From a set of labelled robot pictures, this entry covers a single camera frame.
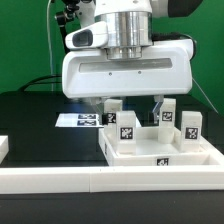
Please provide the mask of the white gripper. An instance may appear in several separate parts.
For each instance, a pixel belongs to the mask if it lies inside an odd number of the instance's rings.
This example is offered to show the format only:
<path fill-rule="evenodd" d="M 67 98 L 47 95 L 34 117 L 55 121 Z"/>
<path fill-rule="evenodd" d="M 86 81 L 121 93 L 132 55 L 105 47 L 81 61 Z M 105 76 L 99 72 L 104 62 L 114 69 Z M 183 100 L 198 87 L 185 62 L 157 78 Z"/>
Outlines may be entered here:
<path fill-rule="evenodd" d="M 189 39 L 157 41 L 142 49 L 139 59 L 110 60 L 104 50 L 68 53 L 62 66 L 62 89 L 69 98 L 155 95 L 149 123 L 157 125 L 163 95 L 185 94 L 192 88 Z M 90 98 L 99 123 L 105 125 L 105 99 Z"/>

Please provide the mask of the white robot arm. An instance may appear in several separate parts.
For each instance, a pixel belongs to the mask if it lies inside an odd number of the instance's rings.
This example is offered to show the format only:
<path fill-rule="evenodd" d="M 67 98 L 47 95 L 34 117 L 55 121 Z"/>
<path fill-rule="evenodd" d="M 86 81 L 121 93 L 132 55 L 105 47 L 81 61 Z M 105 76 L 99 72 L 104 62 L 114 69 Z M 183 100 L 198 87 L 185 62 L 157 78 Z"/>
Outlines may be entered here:
<path fill-rule="evenodd" d="M 187 17 L 203 0 L 62 0 L 61 29 L 78 19 L 81 28 L 64 32 L 62 89 L 69 98 L 152 95 L 157 116 L 164 97 L 192 88 L 191 37 L 154 33 L 152 20 Z"/>

